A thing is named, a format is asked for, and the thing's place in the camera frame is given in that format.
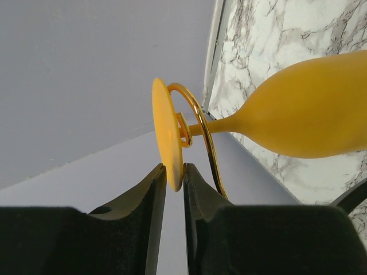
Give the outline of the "orange plastic wine glass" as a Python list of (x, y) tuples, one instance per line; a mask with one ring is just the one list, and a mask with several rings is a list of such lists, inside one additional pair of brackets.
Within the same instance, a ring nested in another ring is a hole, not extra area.
[[(175, 113), (197, 124), (185, 98), (171, 92)], [(366, 51), (315, 58), (265, 80), (234, 114), (226, 132), (277, 154), (326, 158), (366, 149)]]

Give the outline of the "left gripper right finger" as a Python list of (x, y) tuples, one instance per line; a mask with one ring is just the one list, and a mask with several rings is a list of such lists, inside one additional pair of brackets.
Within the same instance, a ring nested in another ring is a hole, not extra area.
[(366, 250), (334, 206), (236, 206), (194, 164), (183, 174), (189, 274), (365, 274)]

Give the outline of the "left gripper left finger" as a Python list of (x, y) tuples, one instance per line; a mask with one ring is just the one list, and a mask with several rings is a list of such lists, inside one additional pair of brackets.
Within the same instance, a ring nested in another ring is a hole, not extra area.
[(1, 208), (2, 274), (156, 274), (166, 169), (90, 213)]

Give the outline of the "gold wire wine glass rack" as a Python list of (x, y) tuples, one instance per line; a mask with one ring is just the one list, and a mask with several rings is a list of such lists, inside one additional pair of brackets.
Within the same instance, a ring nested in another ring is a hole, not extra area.
[[(182, 113), (175, 113), (171, 99), (172, 91), (180, 93), (185, 98), (194, 112), (197, 124), (188, 125)], [(214, 129), (210, 129), (197, 100), (186, 87), (179, 83), (163, 85), (161, 88), (156, 85), (152, 95), (157, 143), (163, 164), (168, 167), (168, 179), (172, 189), (180, 190), (184, 178), (182, 149), (192, 145), (194, 136), (202, 136), (216, 191), (222, 198), (228, 199), (220, 175), (212, 133), (225, 132), (229, 123), (225, 119), (215, 120)]]

